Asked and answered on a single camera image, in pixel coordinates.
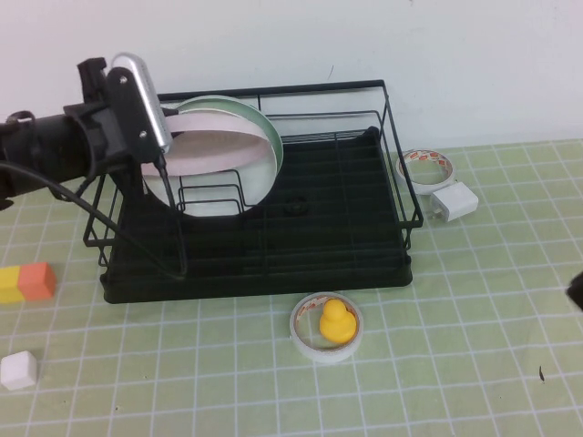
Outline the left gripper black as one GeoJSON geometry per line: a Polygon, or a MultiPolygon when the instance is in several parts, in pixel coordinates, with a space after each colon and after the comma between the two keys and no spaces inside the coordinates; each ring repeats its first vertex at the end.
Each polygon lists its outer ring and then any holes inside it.
{"type": "Polygon", "coordinates": [[[78,131],[85,176],[113,175],[128,201],[145,196],[137,163],[137,77],[125,67],[106,69],[103,57],[77,65],[83,102],[64,107],[78,131]]]}

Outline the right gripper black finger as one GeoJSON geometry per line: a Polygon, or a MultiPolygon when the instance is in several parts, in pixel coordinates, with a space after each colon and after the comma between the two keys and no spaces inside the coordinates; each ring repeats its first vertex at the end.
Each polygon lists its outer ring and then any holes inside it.
{"type": "Polygon", "coordinates": [[[566,294],[571,301],[580,309],[583,310],[583,273],[580,272],[568,286],[566,294]]]}

